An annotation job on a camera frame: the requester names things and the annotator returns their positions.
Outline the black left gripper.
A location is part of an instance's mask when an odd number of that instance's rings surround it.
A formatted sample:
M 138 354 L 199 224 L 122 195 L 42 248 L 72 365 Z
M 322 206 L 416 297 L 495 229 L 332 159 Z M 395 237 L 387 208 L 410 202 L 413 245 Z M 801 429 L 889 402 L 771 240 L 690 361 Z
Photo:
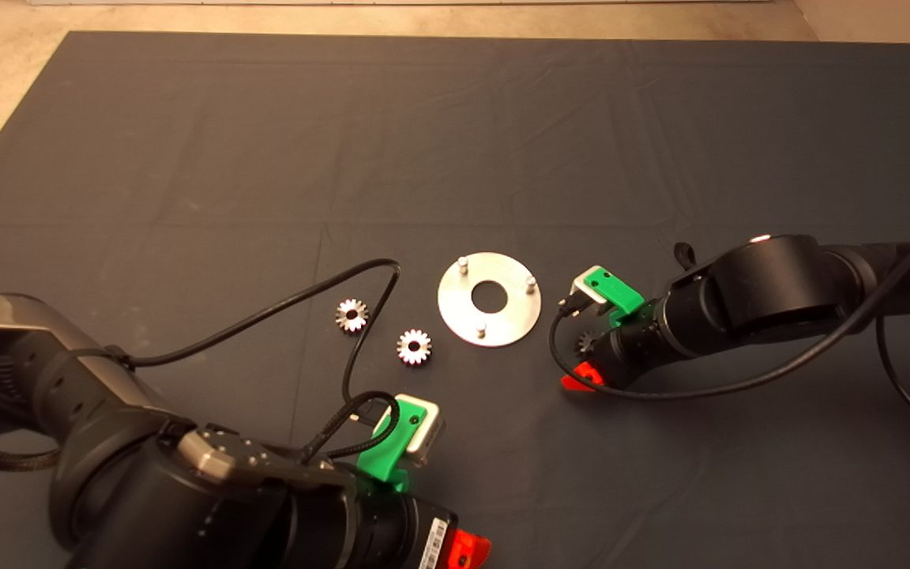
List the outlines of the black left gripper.
M 358 488 L 346 568 L 483 568 L 492 543 L 457 528 L 457 514 L 377 482 Z

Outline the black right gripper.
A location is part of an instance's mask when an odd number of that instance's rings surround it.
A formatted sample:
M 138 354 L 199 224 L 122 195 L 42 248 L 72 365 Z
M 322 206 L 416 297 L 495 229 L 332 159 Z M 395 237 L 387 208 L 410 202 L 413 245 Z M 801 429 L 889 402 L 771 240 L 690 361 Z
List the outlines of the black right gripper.
M 593 366 L 579 361 L 561 386 L 571 392 L 596 392 L 593 386 L 628 388 L 643 374 L 680 361 L 660 321 L 660 301 L 650 301 L 593 343 Z

